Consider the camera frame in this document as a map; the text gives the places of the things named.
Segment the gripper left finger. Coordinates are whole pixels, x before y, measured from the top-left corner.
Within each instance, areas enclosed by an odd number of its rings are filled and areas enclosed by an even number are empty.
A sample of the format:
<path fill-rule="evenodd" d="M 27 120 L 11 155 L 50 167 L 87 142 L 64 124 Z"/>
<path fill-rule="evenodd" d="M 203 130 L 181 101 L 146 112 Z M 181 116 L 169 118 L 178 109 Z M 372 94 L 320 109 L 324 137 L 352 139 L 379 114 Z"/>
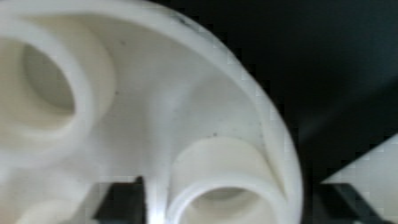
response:
<path fill-rule="evenodd" d="M 98 224 L 146 224 L 144 178 L 110 185 L 94 213 Z"/>

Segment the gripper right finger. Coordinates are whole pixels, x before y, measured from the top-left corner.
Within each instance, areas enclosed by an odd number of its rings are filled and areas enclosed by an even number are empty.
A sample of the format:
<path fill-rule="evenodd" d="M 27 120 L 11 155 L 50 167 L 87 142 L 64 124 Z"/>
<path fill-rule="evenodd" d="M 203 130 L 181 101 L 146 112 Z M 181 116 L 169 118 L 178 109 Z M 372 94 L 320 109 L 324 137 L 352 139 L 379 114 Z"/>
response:
<path fill-rule="evenodd" d="M 322 184 L 316 188 L 313 224 L 380 224 L 380 215 L 348 183 Z"/>

